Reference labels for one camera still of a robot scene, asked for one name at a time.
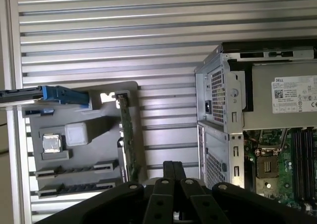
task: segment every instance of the cable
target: cable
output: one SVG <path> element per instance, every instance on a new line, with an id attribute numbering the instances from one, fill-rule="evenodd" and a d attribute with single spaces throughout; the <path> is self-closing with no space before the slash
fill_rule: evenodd
<path id="1" fill-rule="evenodd" d="M 0 151 L 0 156 L 5 155 L 5 154 L 9 154 L 9 149 Z"/>
<path id="2" fill-rule="evenodd" d="M 0 124 L 0 127 L 5 126 L 5 125 L 7 125 L 7 123 Z M 5 155 L 5 154 L 9 154 L 9 149 L 5 149 L 5 150 L 0 151 L 0 156 Z"/>

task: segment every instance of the green circuit board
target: green circuit board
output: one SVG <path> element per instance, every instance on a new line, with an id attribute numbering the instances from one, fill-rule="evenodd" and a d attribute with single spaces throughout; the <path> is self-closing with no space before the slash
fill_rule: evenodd
<path id="1" fill-rule="evenodd" d="M 138 182 L 139 171 L 141 165 L 137 163 L 136 151 L 133 138 L 133 125 L 129 111 L 129 99 L 126 94 L 117 95 L 117 100 L 120 104 L 121 121 L 123 130 L 123 143 L 125 150 L 125 157 L 127 160 L 128 180 Z"/>
<path id="2" fill-rule="evenodd" d="M 256 155 L 256 147 L 258 144 L 263 146 L 280 146 L 282 129 L 268 129 L 268 130 L 253 130 L 247 131 L 245 133 L 244 151 L 245 156 L 257 166 L 257 159 L 260 156 Z M 294 199 L 293 192 L 293 169 L 292 169 L 292 130 L 289 129 L 286 133 L 285 142 L 283 147 L 278 152 L 277 165 L 278 165 L 278 175 L 274 178 L 256 178 L 257 183 L 257 193 L 263 195 L 267 198 L 276 200 L 279 203 L 287 205 L 289 207 L 300 209 L 300 205 Z M 314 149 L 317 149 L 317 132 L 313 132 L 314 138 Z M 315 186 L 317 190 L 317 159 L 315 159 Z M 262 180 L 268 180 L 272 183 L 272 187 L 267 189 L 263 186 Z M 312 215 L 317 215 L 315 211 L 311 211 Z"/>

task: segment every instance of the power supply label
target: power supply label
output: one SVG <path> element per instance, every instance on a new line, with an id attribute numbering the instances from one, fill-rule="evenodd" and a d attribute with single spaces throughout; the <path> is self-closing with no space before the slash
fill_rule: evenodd
<path id="1" fill-rule="evenodd" d="M 273 113 L 316 112 L 317 76 L 275 78 L 272 104 Z"/>

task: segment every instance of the blue plastic latch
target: blue plastic latch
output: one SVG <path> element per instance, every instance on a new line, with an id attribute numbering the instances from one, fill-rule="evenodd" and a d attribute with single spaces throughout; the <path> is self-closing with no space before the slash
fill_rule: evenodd
<path id="1" fill-rule="evenodd" d="M 79 104 L 89 107 L 89 94 L 67 89 L 61 86 L 42 86 L 43 100 L 60 104 Z"/>

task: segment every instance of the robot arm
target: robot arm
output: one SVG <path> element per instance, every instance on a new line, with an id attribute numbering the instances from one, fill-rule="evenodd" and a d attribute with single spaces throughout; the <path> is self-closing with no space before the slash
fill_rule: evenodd
<path id="1" fill-rule="evenodd" d="M 181 162 L 164 162 L 163 171 L 163 178 L 150 179 L 145 186 L 124 183 L 38 223 L 317 223 L 315 217 L 229 183 L 207 189 L 200 180 L 186 178 Z"/>

